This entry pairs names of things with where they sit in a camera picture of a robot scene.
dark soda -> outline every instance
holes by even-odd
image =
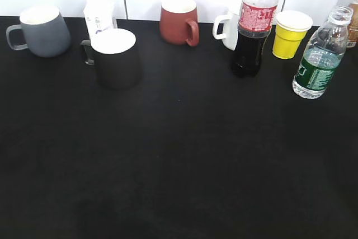
[[[239,33],[230,64],[236,76],[256,76],[261,67],[262,49],[266,38],[248,38]]]

black mug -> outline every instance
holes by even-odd
[[[125,29],[108,29],[91,41],[81,42],[81,57],[94,65],[98,82],[110,89],[125,89],[142,77],[135,35]]]

white mug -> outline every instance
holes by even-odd
[[[235,50],[237,43],[237,26],[239,24],[239,12],[228,11],[226,15],[216,17],[213,25],[213,36],[222,39],[224,45],[230,50]],[[219,24],[224,21],[223,33],[218,34]]]

yellow paper cup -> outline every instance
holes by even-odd
[[[277,14],[277,25],[272,53],[280,59],[291,59],[312,27],[313,21],[299,11],[282,11]]]

plastic bottle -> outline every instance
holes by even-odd
[[[316,99],[324,94],[346,51],[352,15],[350,7],[336,6],[310,38],[292,82],[299,96]]]
[[[348,25],[348,45],[347,48],[353,48],[358,41],[358,0],[353,0],[349,5],[353,9],[353,17]]]
[[[279,0],[242,0],[231,70],[238,77],[255,76],[260,70],[262,49],[271,32]]]

